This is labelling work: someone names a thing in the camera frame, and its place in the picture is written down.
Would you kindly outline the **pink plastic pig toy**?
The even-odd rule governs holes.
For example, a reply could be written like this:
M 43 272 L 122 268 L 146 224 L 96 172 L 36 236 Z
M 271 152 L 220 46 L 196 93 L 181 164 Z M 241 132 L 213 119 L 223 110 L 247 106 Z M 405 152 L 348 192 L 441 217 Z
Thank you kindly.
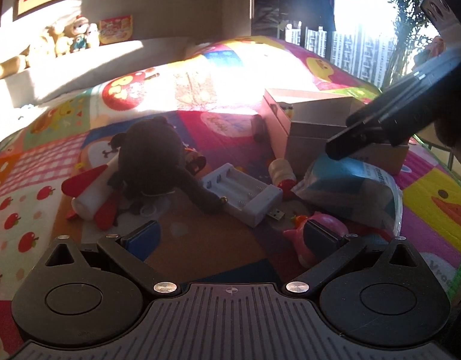
M 283 236 L 294 246 L 300 264 L 310 268 L 337 250 L 348 233 L 340 220 L 316 211 L 295 217 L 294 228 L 285 230 Z

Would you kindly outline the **blue white snack bag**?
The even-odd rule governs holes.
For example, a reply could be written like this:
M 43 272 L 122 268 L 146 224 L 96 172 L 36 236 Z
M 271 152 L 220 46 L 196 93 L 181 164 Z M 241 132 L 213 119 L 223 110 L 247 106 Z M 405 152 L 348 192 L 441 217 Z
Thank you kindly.
M 381 168 L 354 158 L 333 160 L 323 154 L 308 168 L 292 192 L 334 216 L 400 234 L 402 191 Z

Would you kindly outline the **black plush bear toy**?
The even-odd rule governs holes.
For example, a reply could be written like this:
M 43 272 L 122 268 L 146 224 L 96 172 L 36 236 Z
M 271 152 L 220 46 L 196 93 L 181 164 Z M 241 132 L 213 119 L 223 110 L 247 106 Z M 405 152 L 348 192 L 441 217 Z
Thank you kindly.
M 122 187 L 126 198 L 180 189 L 205 214 L 223 210 L 220 197 L 205 189 L 186 169 L 184 144 L 164 116 L 134 123 L 126 132 L 116 134 L 110 147 L 118 151 L 118 159 L 108 185 Z

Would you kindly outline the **white bottle red cap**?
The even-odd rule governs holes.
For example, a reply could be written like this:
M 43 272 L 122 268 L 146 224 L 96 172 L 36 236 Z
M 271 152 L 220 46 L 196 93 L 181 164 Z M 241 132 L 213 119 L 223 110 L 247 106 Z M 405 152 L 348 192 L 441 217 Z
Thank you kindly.
M 297 178 L 291 164 L 285 158 L 277 158 L 268 165 L 268 173 L 273 185 L 283 192 L 283 199 L 292 198 L 292 189 L 297 185 Z

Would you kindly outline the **white battery charger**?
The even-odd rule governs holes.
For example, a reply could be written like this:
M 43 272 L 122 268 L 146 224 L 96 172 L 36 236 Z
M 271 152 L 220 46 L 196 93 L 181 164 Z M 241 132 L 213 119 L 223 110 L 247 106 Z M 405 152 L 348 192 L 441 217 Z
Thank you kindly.
M 259 225 L 283 200 L 283 191 L 226 163 L 200 179 L 204 188 L 224 197 L 226 213 L 250 228 Z

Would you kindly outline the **dark cylindrical tube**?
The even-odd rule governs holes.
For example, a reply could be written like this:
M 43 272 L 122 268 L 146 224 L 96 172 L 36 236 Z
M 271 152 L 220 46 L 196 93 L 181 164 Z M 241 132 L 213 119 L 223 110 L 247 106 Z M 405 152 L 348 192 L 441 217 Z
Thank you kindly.
M 254 115 L 252 116 L 251 120 L 251 126 L 252 126 L 252 137 L 255 142 L 257 143 L 262 143 L 267 140 L 267 130 L 266 130 L 266 125 L 265 121 L 260 115 Z

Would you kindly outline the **red white foam rocket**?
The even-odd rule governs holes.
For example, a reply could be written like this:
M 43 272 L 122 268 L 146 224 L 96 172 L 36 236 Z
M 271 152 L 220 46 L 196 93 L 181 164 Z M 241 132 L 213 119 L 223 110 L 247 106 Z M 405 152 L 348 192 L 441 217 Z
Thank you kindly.
M 123 182 L 116 179 L 117 171 L 118 155 L 61 185 L 63 194 L 72 198 L 73 212 L 86 221 L 94 221 L 103 231 L 113 226 L 122 195 Z

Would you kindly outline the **beige cardboard box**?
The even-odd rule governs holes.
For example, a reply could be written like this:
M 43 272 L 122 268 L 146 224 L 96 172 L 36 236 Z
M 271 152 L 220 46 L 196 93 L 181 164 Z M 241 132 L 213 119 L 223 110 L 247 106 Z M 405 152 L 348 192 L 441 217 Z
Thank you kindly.
M 363 106 L 343 94 L 273 89 L 265 91 L 260 115 L 274 156 L 287 160 L 294 174 L 303 176 L 325 152 L 325 143 L 345 129 L 348 116 Z

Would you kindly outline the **small wind-up robot toy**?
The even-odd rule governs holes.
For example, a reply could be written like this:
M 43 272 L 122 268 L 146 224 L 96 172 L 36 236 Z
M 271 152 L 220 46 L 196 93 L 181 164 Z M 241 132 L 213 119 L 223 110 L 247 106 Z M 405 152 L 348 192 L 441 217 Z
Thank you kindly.
M 189 145 L 184 145 L 184 158 L 185 158 L 185 168 L 193 176 L 197 175 L 207 165 L 207 160 L 198 150 L 190 147 Z

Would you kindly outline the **colourful cartoon play mat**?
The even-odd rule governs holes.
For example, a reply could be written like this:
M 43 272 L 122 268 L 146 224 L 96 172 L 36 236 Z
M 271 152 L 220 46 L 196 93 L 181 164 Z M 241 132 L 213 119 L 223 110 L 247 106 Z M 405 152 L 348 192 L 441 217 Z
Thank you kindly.
M 398 236 L 294 193 L 250 228 L 224 207 L 205 214 L 180 189 L 133 199 L 123 189 L 103 231 L 61 190 L 118 155 L 116 134 L 155 116 L 206 158 L 199 183 L 230 163 L 273 185 L 269 136 L 255 142 L 251 126 L 273 89 L 388 106 L 388 142 L 347 158 L 394 178 Z M 411 119 L 392 115 L 382 95 L 298 46 L 243 37 L 120 74 L 32 122 L 0 150 L 0 359 L 461 359 L 461 185 L 421 144 L 421 130 L 405 135 Z M 316 211 L 365 240 L 365 251 L 322 289 L 285 294 L 309 268 L 283 232 Z M 106 234 L 151 220 L 160 243 L 145 263 L 178 294 L 144 293 L 97 248 Z

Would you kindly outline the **green potted palm plant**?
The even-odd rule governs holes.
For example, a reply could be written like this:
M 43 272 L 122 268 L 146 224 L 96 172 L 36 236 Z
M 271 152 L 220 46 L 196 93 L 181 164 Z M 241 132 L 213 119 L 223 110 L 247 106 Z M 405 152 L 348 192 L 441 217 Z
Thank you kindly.
M 387 66 L 383 88 L 387 88 L 404 75 L 408 57 L 421 38 L 421 29 L 429 24 L 429 20 L 420 8 L 421 0 L 387 0 L 387 2 L 396 8 L 394 20 L 396 48 Z

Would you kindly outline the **teddy bear with blue outfit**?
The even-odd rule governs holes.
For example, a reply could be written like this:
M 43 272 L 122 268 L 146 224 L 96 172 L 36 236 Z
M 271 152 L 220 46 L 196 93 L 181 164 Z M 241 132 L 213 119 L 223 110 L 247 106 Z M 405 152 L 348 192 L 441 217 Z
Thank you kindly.
M 70 27 L 70 32 L 73 38 L 73 42 L 70 46 L 72 53 L 80 51 L 86 48 L 86 35 L 90 28 L 90 22 L 88 18 L 84 16 L 77 16 Z

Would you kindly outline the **pink picture card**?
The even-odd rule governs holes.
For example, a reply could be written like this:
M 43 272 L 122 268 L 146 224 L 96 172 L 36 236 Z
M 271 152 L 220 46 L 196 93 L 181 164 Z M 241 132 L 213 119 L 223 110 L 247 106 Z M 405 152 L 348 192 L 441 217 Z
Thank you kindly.
M 99 21 L 99 41 L 106 46 L 122 41 L 129 41 L 133 37 L 133 16 L 117 16 Z

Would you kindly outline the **yellow plush toy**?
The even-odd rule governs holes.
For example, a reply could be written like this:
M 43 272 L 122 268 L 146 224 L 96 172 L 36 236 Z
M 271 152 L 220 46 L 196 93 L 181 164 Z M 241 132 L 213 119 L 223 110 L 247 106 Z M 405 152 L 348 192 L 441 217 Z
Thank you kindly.
M 46 28 L 19 55 L 0 63 L 0 80 L 66 55 L 72 44 L 73 38 L 66 36 L 62 28 Z

